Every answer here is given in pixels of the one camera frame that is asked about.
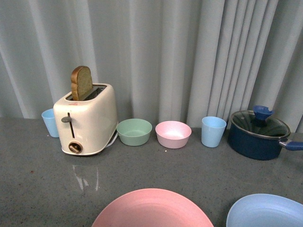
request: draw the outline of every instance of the toaster lever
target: toaster lever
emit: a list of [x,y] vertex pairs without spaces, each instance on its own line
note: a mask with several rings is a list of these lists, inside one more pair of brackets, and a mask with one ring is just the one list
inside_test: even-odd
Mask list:
[[70,117],[70,116],[63,117],[63,118],[61,119],[61,121],[62,121],[63,123],[71,122],[71,117]]

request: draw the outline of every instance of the glass lid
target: glass lid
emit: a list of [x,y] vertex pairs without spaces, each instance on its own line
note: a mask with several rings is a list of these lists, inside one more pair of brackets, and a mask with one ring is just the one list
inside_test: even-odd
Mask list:
[[260,120],[255,117],[253,111],[235,112],[231,116],[231,121],[241,130],[258,137],[277,139],[290,134],[289,127],[283,121],[274,117]]

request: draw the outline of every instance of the plastic bowl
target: plastic bowl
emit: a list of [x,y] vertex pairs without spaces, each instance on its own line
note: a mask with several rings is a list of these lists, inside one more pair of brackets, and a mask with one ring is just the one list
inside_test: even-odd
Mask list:
[[128,119],[117,125],[120,140],[128,146],[140,146],[150,137],[152,124],[143,119]]
[[171,149],[178,149],[186,145],[191,134],[191,128],[182,122],[166,121],[156,126],[158,142]]

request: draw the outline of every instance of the plastic plate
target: plastic plate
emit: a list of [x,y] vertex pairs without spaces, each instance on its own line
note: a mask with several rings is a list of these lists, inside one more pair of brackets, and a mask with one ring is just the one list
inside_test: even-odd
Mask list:
[[214,227],[192,201],[164,189],[140,189],[111,202],[92,227]]
[[277,195],[248,195],[231,207],[226,227],[303,227],[303,205]]

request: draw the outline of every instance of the pot handle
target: pot handle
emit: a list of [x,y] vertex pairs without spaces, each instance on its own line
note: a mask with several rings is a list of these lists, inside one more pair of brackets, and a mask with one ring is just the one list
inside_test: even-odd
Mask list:
[[303,150],[303,142],[295,142],[292,140],[280,141],[280,146],[287,150]]

